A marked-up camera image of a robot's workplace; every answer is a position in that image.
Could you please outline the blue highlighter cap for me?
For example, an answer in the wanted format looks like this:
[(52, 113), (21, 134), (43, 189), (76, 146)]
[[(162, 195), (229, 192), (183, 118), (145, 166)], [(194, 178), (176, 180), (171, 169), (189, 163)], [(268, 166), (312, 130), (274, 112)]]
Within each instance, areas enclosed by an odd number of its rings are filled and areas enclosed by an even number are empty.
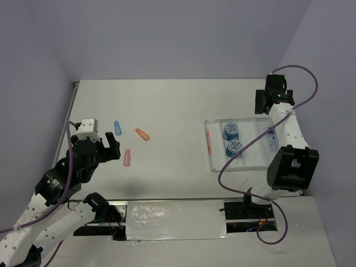
[(117, 136), (121, 135), (122, 134), (122, 131), (121, 131), (121, 126), (119, 124), (118, 121), (114, 121), (114, 128), (115, 128), (115, 134)]

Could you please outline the pink highlighter cap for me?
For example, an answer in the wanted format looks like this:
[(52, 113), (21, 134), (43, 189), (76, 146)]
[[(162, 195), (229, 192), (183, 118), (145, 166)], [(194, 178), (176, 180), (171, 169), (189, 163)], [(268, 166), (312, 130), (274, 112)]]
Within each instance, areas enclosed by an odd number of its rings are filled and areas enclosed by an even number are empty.
[(125, 150), (123, 165), (125, 167), (128, 167), (131, 165), (131, 150), (130, 149)]

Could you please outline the orange highlighter cap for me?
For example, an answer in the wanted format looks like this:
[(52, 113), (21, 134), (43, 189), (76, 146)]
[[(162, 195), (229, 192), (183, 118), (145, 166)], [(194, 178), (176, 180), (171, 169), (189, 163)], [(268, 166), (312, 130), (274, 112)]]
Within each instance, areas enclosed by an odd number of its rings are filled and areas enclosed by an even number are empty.
[(149, 135), (145, 133), (143, 130), (136, 128), (135, 131), (145, 141), (148, 141), (150, 139)]

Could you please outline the clear blue spray bottle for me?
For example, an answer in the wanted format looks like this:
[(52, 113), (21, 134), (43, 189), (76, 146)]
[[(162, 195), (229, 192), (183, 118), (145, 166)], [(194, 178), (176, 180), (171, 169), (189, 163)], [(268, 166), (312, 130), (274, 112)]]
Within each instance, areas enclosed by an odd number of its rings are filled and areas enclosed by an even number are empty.
[(269, 130), (268, 132), (268, 144), (269, 144), (269, 149), (271, 152), (277, 152), (278, 151), (278, 139), (276, 136), (276, 133), (274, 129)]

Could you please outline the blue paint jar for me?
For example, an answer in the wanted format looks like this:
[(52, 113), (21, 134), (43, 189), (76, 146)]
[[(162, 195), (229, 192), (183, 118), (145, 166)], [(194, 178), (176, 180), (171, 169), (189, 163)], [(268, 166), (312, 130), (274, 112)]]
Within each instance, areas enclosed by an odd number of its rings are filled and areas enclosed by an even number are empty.
[(237, 140), (239, 138), (239, 127), (234, 122), (228, 122), (222, 134), (223, 139), (226, 141)]
[(243, 145), (240, 140), (231, 140), (229, 141), (225, 153), (227, 157), (234, 157), (236, 154), (238, 154), (241, 150), (243, 149)]

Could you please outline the orange highlighter pen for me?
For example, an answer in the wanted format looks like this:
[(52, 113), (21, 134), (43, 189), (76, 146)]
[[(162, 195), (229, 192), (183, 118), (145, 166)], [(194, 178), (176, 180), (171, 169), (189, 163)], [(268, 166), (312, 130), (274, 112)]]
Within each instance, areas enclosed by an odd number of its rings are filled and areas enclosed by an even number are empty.
[(205, 132), (206, 132), (207, 149), (208, 149), (209, 155), (211, 156), (212, 155), (212, 147), (211, 147), (211, 140), (210, 140), (210, 131), (208, 128), (206, 128)]

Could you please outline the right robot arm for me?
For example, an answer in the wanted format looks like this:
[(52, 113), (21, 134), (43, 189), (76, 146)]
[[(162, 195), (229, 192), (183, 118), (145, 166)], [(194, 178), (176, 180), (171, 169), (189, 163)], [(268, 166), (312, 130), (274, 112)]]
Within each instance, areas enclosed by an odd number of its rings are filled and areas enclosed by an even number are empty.
[(287, 89), (285, 76), (269, 74), (265, 89), (257, 90), (255, 112), (269, 115), (274, 124), (278, 151), (268, 166), (266, 180), (252, 187), (243, 197), (242, 212), (255, 217), (287, 192), (309, 187), (319, 152), (309, 147), (300, 130), (292, 90)]

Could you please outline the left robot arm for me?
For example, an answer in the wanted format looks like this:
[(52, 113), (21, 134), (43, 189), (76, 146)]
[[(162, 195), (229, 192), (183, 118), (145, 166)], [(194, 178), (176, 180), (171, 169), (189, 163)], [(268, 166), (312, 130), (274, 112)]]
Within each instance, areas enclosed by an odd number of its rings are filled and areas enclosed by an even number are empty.
[(82, 225), (120, 223), (122, 214), (99, 193), (88, 194), (69, 214), (48, 225), (55, 210), (88, 183), (100, 163), (120, 158), (120, 144), (113, 133), (101, 139), (71, 137), (66, 157), (42, 176), (26, 210), (1, 241), (1, 266), (40, 266), (42, 258)]

